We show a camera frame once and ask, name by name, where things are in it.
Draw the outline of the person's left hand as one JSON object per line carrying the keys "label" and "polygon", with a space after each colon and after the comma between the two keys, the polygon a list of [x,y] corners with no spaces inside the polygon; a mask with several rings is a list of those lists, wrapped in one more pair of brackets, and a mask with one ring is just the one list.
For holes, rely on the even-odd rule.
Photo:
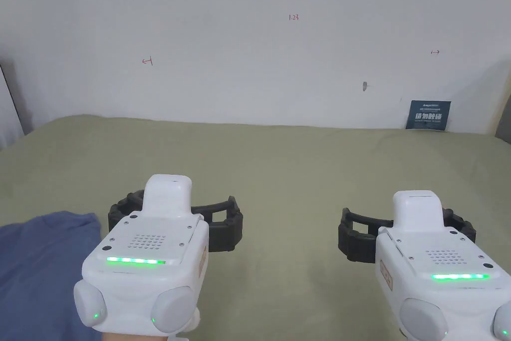
{"label": "person's left hand", "polygon": [[167,336],[142,336],[142,335],[127,335],[127,334],[114,334],[102,333],[102,341],[167,341]]}

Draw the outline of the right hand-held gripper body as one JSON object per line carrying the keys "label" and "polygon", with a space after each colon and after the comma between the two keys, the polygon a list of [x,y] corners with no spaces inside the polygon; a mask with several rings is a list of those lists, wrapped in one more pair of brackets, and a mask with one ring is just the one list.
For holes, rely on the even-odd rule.
{"label": "right hand-held gripper body", "polygon": [[445,225],[431,191],[393,196],[376,238],[376,278],[409,341],[508,341],[511,278],[467,235]]}

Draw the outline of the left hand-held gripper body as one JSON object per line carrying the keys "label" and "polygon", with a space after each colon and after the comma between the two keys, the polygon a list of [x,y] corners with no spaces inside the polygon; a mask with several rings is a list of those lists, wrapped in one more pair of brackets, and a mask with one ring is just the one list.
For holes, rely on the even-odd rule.
{"label": "left hand-held gripper body", "polygon": [[121,219],[87,256],[73,291],[85,326],[170,341],[198,326],[209,225],[192,213],[191,190],[187,176],[153,175],[141,211]]}

